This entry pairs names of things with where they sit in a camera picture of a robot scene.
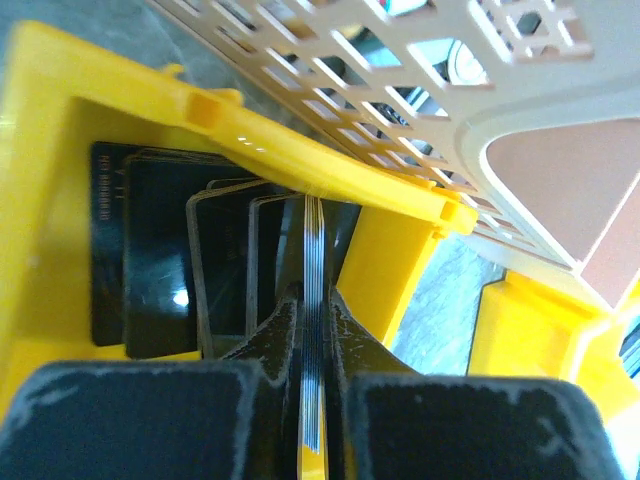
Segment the yellow bin with black items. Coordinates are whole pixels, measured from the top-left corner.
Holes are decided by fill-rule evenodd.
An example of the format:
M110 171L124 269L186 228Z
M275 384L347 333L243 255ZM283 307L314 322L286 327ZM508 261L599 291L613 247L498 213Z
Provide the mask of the yellow bin with black items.
M14 27L8 60L1 428L22 384L50 363L217 360L293 283L302 308L310 195L326 228L328 475L330 293L368 331L475 212L247 110L237 91L196 88L176 67L154 70L40 22Z

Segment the yellow bin with cards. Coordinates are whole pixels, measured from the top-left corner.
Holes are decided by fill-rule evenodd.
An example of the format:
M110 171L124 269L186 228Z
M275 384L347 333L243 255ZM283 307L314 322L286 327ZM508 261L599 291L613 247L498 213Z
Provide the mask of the yellow bin with cards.
M620 350L639 290L608 312L515 272L482 290L471 375L544 377L579 386L618 445L639 445L639 386Z

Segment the black credit card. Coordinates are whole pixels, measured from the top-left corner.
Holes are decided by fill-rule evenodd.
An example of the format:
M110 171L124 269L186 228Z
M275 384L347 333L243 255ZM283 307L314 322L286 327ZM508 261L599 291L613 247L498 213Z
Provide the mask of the black credit card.
M301 340L301 441L322 448L324 405L325 220L322 201L306 195L303 222L303 320Z

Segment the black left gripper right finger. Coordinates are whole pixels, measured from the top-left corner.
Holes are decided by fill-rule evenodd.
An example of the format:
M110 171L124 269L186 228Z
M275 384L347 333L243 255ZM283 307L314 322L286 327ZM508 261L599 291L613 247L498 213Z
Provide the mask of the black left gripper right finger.
M619 479L586 394L558 380L428 376L387 350L342 296L327 302L332 479Z

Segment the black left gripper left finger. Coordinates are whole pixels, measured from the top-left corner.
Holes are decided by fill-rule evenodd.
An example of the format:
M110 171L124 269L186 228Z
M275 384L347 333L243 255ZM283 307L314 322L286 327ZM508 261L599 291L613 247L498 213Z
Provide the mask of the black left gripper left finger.
M60 361L36 370L1 428L5 479L294 479L301 287L226 356Z

